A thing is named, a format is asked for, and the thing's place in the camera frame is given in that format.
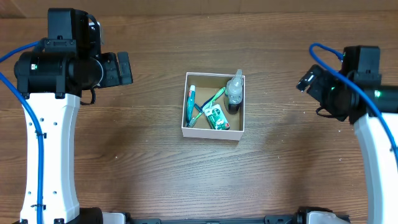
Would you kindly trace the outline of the clear bottle dark liquid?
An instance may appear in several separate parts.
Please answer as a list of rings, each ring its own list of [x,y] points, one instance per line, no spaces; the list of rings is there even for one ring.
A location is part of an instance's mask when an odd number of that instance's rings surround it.
[[[224,91],[224,105],[229,114],[239,111],[243,100],[243,71],[238,69],[235,76],[229,80]]]

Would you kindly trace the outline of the Colgate toothpaste tube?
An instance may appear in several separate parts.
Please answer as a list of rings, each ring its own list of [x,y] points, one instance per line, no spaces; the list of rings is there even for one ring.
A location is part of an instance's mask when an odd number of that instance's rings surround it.
[[[192,119],[193,109],[195,107],[195,85],[191,85],[187,95],[186,122],[187,126]]]

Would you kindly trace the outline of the blue disposable razor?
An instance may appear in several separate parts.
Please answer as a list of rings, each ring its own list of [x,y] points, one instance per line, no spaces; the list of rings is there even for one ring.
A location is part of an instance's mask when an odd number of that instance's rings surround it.
[[[202,113],[205,109],[208,109],[209,107],[212,107],[213,103],[215,102],[215,100],[209,99],[206,102],[204,102],[204,104],[202,106],[199,106],[198,104],[195,103],[194,107],[200,112]]]

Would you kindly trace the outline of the green white toothbrush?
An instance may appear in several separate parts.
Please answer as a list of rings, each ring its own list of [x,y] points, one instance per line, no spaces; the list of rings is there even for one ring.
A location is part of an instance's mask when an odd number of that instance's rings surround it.
[[[192,128],[194,127],[194,125],[197,122],[197,119],[203,114],[203,112],[210,108],[211,106],[213,106],[213,103],[225,92],[225,87],[221,88],[214,96],[212,96],[206,103],[204,103],[204,105],[202,107],[197,107],[197,110],[199,111],[199,113],[191,118],[189,120],[189,122],[187,123],[187,127],[188,128]]]

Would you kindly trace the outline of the green white soap packet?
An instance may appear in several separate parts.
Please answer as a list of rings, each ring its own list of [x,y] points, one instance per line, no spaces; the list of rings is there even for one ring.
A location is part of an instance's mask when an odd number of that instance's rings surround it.
[[[231,125],[225,115],[225,108],[219,103],[212,103],[207,109],[204,109],[204,114],[211,129],[214,130],[229,130]]]

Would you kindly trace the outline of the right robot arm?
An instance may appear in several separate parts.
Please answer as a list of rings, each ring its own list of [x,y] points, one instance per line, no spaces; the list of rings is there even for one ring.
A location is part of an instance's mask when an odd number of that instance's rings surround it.
[[[378,118],[352,89],[313,65],[297,88],[326,110],[325,117],[349,120],[359,141],[368,192],[368,223],[397,223],[397,87],[365,85],[365,94],[382,116]]]

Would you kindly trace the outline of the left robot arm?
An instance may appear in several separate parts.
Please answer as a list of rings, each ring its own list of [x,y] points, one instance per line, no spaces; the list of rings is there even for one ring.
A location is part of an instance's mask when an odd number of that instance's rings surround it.
[[[81,208],[75,188],[75,126],[83,91],[128,85],[128,54],[102,53],[91,16],[51,22],[46,39],[21,54],[14,93],[27,128],[27,180],[21,223],[124,223],[122,213]]]

